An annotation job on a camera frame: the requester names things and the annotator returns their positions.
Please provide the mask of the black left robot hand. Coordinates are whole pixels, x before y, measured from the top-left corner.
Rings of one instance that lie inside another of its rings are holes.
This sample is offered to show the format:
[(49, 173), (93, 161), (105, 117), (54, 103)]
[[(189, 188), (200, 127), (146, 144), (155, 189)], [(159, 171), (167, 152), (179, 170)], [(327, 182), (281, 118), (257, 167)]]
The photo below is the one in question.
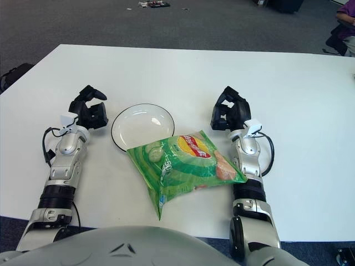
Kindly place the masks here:
[(103, 102), (88, 107), (87, 102), (93, 100), (107, 100), (105, 94), (87, 85), (79, 95), (70, 103), (69, 112), (77, 114), (77, 125), (86, 129), (99, 129), (108, 123), (105, 104)]

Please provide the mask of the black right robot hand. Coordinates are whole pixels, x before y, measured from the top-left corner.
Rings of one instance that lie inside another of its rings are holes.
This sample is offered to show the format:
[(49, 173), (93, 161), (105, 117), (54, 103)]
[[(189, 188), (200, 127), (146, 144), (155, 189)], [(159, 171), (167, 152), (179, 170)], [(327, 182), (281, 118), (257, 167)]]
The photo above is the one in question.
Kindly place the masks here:
[(214, 106), (210, 125), (213, 130), (234, 131), (243, 129), (244, 122), (250, 119), (251, 111), (246, 99), (227, 86)]

